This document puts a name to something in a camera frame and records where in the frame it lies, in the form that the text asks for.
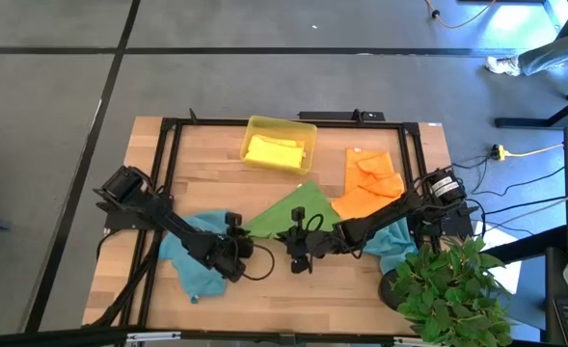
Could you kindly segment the black metal table frame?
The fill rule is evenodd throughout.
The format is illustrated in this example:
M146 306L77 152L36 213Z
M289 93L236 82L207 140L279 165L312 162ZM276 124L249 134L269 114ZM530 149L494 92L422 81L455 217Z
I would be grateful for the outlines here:
M173 178L175 211L193 215L227 209L251 220L282 200L305 178L241 162L247 123L233 119L184 120ZM412 123L321 120L308 178L330 199L344 190L345 151L385 150L401 174L418 176L422 127ZM409 322L378 296L381 272L374 255L317 259L295 275L284 244L261 239L248 260L248 276L220 296L189 300L173 264L158 262L147 324L202 334L408 335Z

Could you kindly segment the black rig beam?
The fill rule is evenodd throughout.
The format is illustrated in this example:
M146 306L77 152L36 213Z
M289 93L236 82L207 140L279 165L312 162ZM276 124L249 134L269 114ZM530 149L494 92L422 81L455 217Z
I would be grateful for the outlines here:
M277 334L277 333L221 333L204 331L155 331L138 326L87 327L77 330L61 330L20 334L1 334L0 347L102 347L126 343L126 335L141 332L181 332L177 340L237 340L272 342L282 345L298 343L335 342L367 343L393 346L394 335L376 334Z

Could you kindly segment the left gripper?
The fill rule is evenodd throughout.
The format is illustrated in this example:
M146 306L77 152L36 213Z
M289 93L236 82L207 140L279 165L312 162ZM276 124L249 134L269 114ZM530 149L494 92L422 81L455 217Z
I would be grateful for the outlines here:
M246 265L242 262L252 256L254 241L251 232L241 226L242 216L233 212L225 213L226 233L220 243L215 269L225 279L237 282L244 275Z

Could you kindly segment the person's shoe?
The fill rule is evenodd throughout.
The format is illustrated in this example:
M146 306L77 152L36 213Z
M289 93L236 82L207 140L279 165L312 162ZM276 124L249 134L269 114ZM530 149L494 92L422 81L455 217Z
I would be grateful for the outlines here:
M511 57L487 57L485 67L495 74L519 76L522 72L519 66L518 56Z

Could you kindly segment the yellow translucent plastic bin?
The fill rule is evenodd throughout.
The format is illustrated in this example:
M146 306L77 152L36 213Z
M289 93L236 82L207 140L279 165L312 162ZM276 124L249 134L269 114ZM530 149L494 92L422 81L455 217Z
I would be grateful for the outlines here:
M305 142L305 157L300 168L288 168L274 165L264 165L245 159L251 138L254 135L263 135L278 139L300 140ZM248 165L263 168L287 171L295 174L307 174L312 165L313 153L316 145L317 127L313 124L293 120L281 120L263 116L251 116L248 120L244 139L239 151L242 162Z

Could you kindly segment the yellow microfiber towel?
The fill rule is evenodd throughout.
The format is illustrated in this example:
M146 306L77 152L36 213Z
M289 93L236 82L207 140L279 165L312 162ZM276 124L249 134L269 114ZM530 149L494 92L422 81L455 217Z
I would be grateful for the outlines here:
M280 167L298 169L305 157L305 142L254 135L249 143L245 159Z

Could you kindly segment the large teal microfiber towel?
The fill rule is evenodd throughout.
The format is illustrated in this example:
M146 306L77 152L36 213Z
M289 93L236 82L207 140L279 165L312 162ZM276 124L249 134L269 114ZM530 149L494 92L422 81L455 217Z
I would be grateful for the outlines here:
M215 210L184 216L191 226L218 234L225 234L227 210ZM170 260L176 269L178 282L188 295L191 304L201 297L221 296L226 290L226 280L214 269L208 270L188 254L180 240L168 232L159 247L159 259Z

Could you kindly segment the silver metal bracket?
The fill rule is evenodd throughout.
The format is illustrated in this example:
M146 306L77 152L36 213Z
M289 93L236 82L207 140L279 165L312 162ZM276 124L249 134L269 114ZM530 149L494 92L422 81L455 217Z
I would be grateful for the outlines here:
M409 336L395 336L392 344L393 347L447 347L443 343L426 342L419 337Z
M181 339L181 332L141 332L126 335L126 343L146 343L152 341L165 341Z

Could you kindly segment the green microfiber towel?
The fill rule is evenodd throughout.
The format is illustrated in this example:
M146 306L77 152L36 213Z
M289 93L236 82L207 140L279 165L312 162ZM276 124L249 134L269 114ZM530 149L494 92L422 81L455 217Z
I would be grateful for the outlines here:
M340 221L339 215L319 186L313 181L308 181L286 197L271 204L249 222L244 222L242 227L249 230L256 238L275 238L278 233L287 231L294 225L291 211L296 207L305 208L305 224L314 215L321 214L324 220L320 228L330 231L333 229L332 224Z

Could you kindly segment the black desk leg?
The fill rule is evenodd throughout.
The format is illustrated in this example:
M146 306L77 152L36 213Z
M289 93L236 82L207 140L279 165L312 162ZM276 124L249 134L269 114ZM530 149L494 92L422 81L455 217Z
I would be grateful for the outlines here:
M555 227L541 233L482 251L503 264L526 260L545 253L548 248L567 249L567 226Z

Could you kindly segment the black plant pot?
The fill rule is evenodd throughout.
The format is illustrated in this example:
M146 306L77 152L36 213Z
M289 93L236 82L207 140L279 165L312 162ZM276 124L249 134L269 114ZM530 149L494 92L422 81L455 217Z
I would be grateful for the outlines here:
M389 308L397 310L398 306L407 299L406 283L401 280L395 270L386 273L378 286L380 300Z

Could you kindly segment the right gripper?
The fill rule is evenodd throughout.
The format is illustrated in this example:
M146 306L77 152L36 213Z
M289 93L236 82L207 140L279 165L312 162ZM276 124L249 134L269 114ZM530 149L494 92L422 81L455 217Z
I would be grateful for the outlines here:
M313 215L305 224L305 208L302 206L292 209L291 219L294 225L287 231L278 232L275 239L285 241L293 274L305 271L311 274L313 260L323 257L333 246L331 233L320 229L324 222L324 216L320 213Z

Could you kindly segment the person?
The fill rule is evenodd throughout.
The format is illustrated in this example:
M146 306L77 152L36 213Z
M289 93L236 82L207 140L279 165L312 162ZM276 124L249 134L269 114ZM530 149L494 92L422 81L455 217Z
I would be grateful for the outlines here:
M518 68L531 75L568 62L568 32L560 32L556 39L543 46L522 53L517 58Z

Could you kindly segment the green leafy plant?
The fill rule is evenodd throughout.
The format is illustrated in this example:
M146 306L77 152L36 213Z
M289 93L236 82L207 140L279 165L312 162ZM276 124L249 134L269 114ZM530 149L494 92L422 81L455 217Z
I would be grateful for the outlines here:
M426 245L394 268L390 294L396 311L420 339L446 347L506 347L511 324L500 300L510 293L491 273L503 263L482 249L477 236L447 243L435 253Z

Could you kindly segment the orange microfiber towel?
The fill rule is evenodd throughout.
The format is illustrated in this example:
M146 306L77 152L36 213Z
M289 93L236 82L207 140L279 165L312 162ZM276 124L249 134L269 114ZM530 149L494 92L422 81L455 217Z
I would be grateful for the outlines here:
M344 193L331 206L342 220L362 218L398 200L404 192L404 181L387 151L348 147Z

